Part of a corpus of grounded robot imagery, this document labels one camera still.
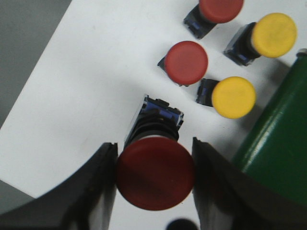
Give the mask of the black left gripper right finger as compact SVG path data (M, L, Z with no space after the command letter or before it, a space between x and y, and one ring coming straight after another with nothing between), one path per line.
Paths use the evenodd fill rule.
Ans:
M194 203L202 230L305 230L307 208L262 186L193 138Z

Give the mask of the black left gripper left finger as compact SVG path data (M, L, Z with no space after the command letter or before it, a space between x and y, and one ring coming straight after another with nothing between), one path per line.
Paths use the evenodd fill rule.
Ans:
M104 143L72 176L0 216L2 230L107 230L115 200L117 144Z

